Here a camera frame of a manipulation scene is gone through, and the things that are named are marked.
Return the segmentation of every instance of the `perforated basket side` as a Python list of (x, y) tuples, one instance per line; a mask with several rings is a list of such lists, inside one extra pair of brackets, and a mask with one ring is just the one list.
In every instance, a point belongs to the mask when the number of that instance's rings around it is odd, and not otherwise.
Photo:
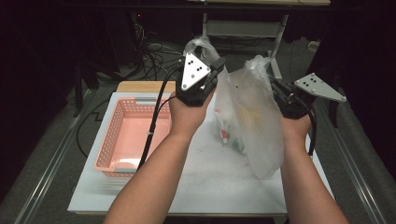
[(97, 168), (104, 168), (101, 170), (107, 170), (110, 167), (110, 163), (113, 157), (115, 145), (117, 144), (117, 138), (120, 133), (120, 128), (124, 118), (124, 111), (120, 104), (116, 105), (111, 121), (108, 125), (105, 140), (102, 144), (102, 149), (96, 161)]

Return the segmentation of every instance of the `left hand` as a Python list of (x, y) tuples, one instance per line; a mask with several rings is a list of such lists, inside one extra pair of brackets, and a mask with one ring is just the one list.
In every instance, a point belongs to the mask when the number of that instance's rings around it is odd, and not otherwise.
[(183, 134), (192, 138), (199, 126), (201, 126), (205, 120), (207, 106), (212, 100), (213, 94), (214, 91), (207, 96), (204, 104), (199, 107), (187, 106), (177, 98), (170, 100), (169, 107), (172, 117), (170, 133)]

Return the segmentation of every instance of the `gray carpet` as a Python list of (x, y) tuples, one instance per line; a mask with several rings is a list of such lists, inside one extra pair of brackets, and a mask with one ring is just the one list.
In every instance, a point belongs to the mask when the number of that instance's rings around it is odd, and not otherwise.
[[(271, 49), (272, 44), (271, 40), (264, 40), (257, 47), (235, 49), (225, 56), (228, 70), (233, 71), (241, 68), (245, 60), (252, 59), (256, 54), (265, 55), (265, 52)], [(306, 49), (307, 44), (308, 41), (305, 39), (294, 44), (281, 44), (276, 58), (280, 72), (286, 81), (289, 82), (291, 79), (305, 75), (314, 56), (314, 53)], [(173, 43), (166, 43), (166, 46), (179, 52), (183, 50), (183, 46)], [(168, 54), (164, 54), (163, 57), (175, 58), (175, 56)], [(118, 85), (117, 82), (110, 81), (104, 76), (100, 76), (100, 80), (100, 88), (91, 94), (92, 99), (85, 104), (85, 111), (92, 111)], [(323, 106), (325, 106), (325, 103), (322, 101), (316, 102), (317, 110), (320, 110)], [(96, 111), (100, 112), (99, 118), (101, 118), (106, 111), (106, 105), (100, 106)], [(14, 186), (0, 205), (0, 223), (15, 222), (29, 195), (46, 171), (68, 127), (75, 121), (73, 119), (74, 112), (74, 98), (73, 92), (71, 92), (69, 105), (49, 125)], [(376, 155), (348, 103), (340, 105), (338, 119), (340, 125), (338, 132), (345, 139), (347, 148), (370, 187), (377, 206), (388, 223), (396, 220), (395, 182)], [(326, 122), (326, 116), (323, 113), (318, 113), (317, 153), (332, 191), (336, 194), (337, 202), (351, 223), (373, 223), (357, 192), (357, 187), (350, 177), (342, 154), (337, 149), (339, 144)], [(99, 127), (100, 121), (95, 121), (94, 116), (90, 116), (81, 127), (80, 143), (85, 152), (89, 153)], [(35, 215), (32, 216), (32, 223), (100, 223), (103, 221), (101, 216), (80, 216), (67, 212), (67, 206), (84, 163), (85, 158), (78, 151), (76, 138), (73, 134), (66, 146), (62, 163), (57, 169), (55, 177), (51, 179), (50, 187), (45, 192), (44, 199), (42, 202), (38, 202), (39, 206)]]

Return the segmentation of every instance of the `basket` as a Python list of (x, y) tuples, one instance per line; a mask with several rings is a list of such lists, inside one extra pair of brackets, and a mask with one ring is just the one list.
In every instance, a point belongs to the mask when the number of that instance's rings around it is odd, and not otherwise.
[[(146, 144), (155, 98), (120, 98), (115, 106), (95, 169), (108, 176), (132, 176)], [(166, 103), (158, 116), (148, 156), (169, 134), (171, 116)]]

